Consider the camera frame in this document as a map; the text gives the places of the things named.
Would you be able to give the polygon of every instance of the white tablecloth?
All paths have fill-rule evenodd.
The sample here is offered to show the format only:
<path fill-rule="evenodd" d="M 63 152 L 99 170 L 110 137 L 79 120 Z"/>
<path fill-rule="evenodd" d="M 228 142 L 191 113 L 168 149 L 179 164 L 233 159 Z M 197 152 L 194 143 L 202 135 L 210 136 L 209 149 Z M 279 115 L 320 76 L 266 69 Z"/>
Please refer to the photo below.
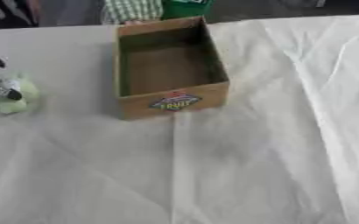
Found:
<path fill-rule="evenodd" d="M 227 106 L 135 122 L 114 27 L 0 31 L 45 95 L 0 116 L 0 224 L 359 224 L 359 17 L 211 29 Z"/>

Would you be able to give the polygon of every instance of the stuffed toy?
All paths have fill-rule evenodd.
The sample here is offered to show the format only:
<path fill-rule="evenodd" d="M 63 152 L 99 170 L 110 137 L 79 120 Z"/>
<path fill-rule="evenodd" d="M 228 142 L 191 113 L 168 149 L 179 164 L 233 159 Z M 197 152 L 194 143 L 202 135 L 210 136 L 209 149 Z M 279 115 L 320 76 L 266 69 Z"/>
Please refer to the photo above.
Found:
<path fill-rule="evenodd" d="M 5 63 L 0 59 L 0 68 Z M 12 78 L 0 77 L 0 113 L 4 115 L 23 112 L 28 105 L 39 98 L 35 85 L 23 75 Z"/>

